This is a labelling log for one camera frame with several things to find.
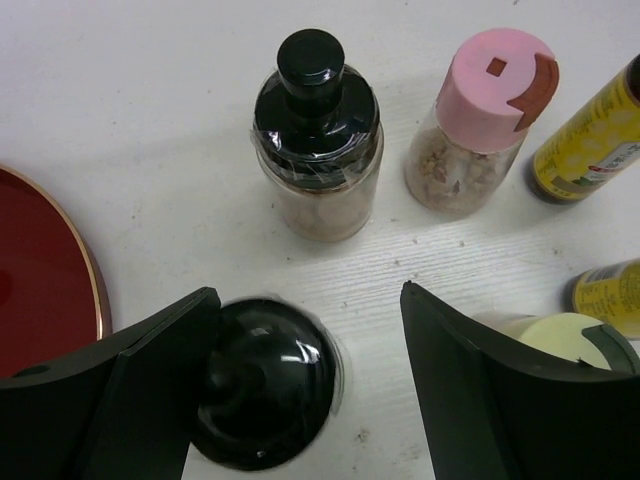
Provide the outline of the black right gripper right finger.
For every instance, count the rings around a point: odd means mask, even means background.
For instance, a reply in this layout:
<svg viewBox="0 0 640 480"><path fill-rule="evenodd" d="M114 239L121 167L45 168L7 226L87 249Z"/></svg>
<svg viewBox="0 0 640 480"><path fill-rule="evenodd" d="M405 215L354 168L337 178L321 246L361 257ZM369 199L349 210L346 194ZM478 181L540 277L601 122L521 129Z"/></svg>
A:
<svg viewBox="0 0 640 480"><path fill-rule="evenodd" d="M558 356L412 282L400 305L437 478L638 477L639 358L614 328L577 330L594 359Z"/></svg>

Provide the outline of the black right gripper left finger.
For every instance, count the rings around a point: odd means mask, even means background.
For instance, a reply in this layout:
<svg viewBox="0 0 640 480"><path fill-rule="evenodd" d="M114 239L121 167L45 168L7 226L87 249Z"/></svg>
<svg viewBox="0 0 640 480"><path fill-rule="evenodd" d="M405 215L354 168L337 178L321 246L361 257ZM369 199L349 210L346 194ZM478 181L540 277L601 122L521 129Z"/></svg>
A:
<svg viewBox="0 0 640 480"><path fill-rule="evenodd" d="M200 288L2 380L2 478L181 478L220 307Z"/></svg>

